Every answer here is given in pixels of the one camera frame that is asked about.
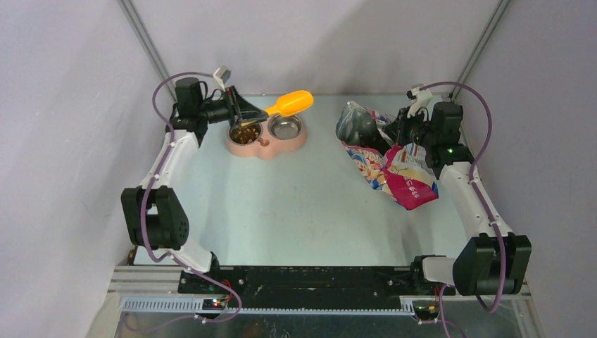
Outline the pink double pet feeder base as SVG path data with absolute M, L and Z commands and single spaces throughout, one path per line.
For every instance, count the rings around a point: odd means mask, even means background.
M 270 117 L 260 125 L 229 129 L 227 132 L 227 148 L 234 156 L 242 158 L 256 157 L 261 160 L 270 160 L 282 153 L 296 151 L 306 143 L 308 138 L 303 119 L 300 116 L 297 117 L 303 123 L 303 130 L 295 139 L 279 140 L 274 138 L 268 131 Z

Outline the yellow plastic food scoop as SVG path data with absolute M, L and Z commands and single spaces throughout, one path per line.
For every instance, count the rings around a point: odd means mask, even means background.
M 264 111 L 269 114 L 269 117 L 274 115 L 291 116 L 307 110 L 313 104 L 314 96 L 309 91 L 298 90 L 280 96 L 272 106 Z

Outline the colourful cat food bag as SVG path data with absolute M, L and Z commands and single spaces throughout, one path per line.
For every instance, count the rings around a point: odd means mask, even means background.
M 382 132 L 393 121 L 348 102 L 342 109 L 335 135 L 369 186 L 406 210 L 439 198 L 438 184 L 425 163 L 425 149 L 414 143 L 399 146 Z

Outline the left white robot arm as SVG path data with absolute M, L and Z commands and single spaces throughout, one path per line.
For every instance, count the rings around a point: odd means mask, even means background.
M 149 173 L 136 186 L 123 189 L 120 200 L 130 241 L 142 246 L 156 263 L 169 258 L 184 270 L 197 272 L 195 283 L 205 293 L 221 288 L 222 273 L 211 267 L 213 254 L 190 239 L 190 222 L 175 192 L 187 162 L 199 150 L 208 126 L 226 122 L 266 121 L 268 114 L 243 98 L 235 87 L 220 86 L 218 98 L 205 96 L 204 73 L 183 72 L 159 85 L 175 81 L 176 102 L 165 123 L 161 150 Z

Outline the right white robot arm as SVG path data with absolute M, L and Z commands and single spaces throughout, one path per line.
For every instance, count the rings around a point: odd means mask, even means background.
M 438 283 L 456 288 L 463 296 L 517 294 L 524 284 L 532 245 L 516 235 L 493 206 L 474 156 L 460 142 L 463 108 L 439 102 L 427 115 L 413 106 L 402 108 L 386 128 L 396 144 L 416 144 L 425 150 L 425 162 L 451 197 L 468 239 L 457 258 L 424 256 L 409 283 L 418 294 L 430 293 Z

